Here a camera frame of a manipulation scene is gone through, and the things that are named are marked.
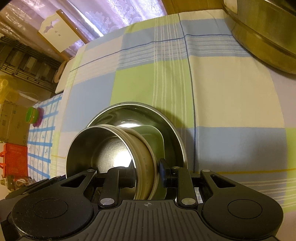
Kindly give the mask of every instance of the metal bowl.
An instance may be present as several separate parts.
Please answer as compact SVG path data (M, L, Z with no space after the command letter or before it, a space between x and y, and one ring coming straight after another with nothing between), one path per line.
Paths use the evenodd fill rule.
M121 127L150 125L162 134L167 163L187 168L187 156L183 141L171 121L152 106L138 102L124 102L110 106L100 112L87 125L109 124Z
M228 28L242 46L265 63L296 74L294 0L222 1L222 8Z

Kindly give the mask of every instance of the lace curtain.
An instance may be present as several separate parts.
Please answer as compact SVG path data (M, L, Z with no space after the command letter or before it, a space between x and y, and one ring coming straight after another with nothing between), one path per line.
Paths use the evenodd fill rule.
M130 24L166 15L161 0L12 0L0 11L0 33L62 61L38 35L42 21L62 9L90 40ZM74 56L77 41L66 51Z

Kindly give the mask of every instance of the checkered tablecloth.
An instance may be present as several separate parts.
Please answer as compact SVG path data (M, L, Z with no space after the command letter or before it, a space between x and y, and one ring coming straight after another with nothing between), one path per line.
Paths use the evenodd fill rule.
M56 117L63 94L34 105L44 110L39 127L30 125L28 136L28 175L40 181L50 178L50 152L53 143Z

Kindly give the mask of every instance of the yellow plastic bag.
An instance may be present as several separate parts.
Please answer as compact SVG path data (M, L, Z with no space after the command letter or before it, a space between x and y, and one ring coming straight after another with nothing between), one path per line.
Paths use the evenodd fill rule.
M16 103L20 97L15 79L9 75L0 75L0 104L4 100Z

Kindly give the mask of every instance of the table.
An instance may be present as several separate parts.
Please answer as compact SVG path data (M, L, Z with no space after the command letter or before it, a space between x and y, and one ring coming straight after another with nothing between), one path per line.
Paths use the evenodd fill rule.
M59 94L34 105L44 110L40 126L30 125L28 135L28 175L36 181L50 178L53 133L62 96Z
M253 58L233 38L222 10L119 29L80 48L73 60L50 176L65 173L71 141L97 113L142 102L176 126L190 171L211 169L274 198L288 234L296 217L295 79Z

